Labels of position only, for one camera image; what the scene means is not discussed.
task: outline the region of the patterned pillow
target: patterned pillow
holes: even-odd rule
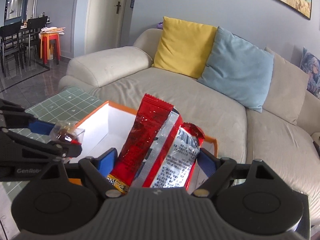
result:
[[[300,68],[309,75],[307,90],[320,99],[320,60],[303,47]]]

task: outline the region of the snack package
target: snack package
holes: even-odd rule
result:
[[[194,124],[183,123],[178,132],[171,130],[167,139],[162,130],[156,138],[132,186],[188,188],[196,157],[204,141],[202,130]]]
[[[63,143],[81,144],[84,129],[76,127],[75,121],[58,121],[50,132],[50,140]]]
[[[123,193],[131,185],[187,188],[203,140],[173,105],[146,94],[107,179]]]
[[[158,131],[173,105],[146,94],[138,109],[129,136],[107,180],[126,193]]]

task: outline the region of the red stool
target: red stool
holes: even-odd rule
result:
[[[53,45],[53,55],[56,58],[57,65],[60,60],[60,42],[58,33],[41,34],[41,58],[44,64],[47,64],[50,55],[50,43]]]

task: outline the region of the metal bolt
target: metal bolt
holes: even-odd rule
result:
[[[193,195],[195,195],[196,197],[207,197],[209,196],[210,192],[207,191],[206,189],[200,188],[200,189],[196,189],[193,192]]]
[[[155,195],[160,195],[162,193],[162,190],[156,189],[152,193],[155,194]]]
[[[116,189],[109,189],[106,191],[106,196],[110,198],[116,198],[121,196],[121,192]]]

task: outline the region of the yellow pillow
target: yellow pillow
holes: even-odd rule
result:
[[[212,50],[217,27],[164,17],[153,67],[198,79]]]

